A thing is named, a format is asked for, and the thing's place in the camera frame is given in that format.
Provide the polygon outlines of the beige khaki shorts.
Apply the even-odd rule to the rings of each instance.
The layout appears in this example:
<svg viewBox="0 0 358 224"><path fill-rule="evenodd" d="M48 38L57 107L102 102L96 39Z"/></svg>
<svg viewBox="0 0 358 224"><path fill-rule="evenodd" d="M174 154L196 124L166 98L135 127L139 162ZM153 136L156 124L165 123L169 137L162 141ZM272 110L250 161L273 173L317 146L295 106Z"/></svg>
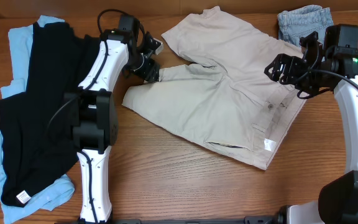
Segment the beige khaki shorts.
<svg viewBox="0 0 358 224"><path fill-rule="evenodd" d="M179 137L266 169L304 101L264 70L300 49L219 7L186 16L163 38L186 64L130 87L122 104Z"/></svg>

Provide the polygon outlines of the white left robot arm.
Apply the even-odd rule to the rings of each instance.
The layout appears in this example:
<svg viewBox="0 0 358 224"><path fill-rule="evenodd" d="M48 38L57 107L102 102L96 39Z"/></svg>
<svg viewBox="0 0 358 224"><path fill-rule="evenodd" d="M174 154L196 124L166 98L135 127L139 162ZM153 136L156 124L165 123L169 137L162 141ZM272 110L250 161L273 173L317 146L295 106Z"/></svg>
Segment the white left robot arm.
<svg viewBox="0 0 358 224"><path fill-rule="evenodd" d="M78 223L111 223L109 154L117 139L117 114L112 91L120 73L128 69L146 82L156 82L160 69L152 55L163 50L162 41L146 32L141 44L128 29L106 30L99 52L78 93L65 94L69 107L69 135L78 148L82 206Z"/></svg>

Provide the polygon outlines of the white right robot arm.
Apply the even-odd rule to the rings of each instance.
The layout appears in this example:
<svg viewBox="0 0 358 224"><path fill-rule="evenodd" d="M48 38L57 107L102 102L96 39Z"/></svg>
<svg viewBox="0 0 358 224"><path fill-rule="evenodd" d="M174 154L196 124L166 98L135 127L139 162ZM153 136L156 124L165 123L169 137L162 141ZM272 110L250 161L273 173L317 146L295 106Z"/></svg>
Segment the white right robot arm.
<svg viewBox="0 0 358 224"><path fill-rule="evenodd" d="M358 223L358 55L299 58L279 54L264 72L275 82L294 85L309 98L332 91L346 143L344 175L325 185L317 201L283 207L276 223Z"/></svg>

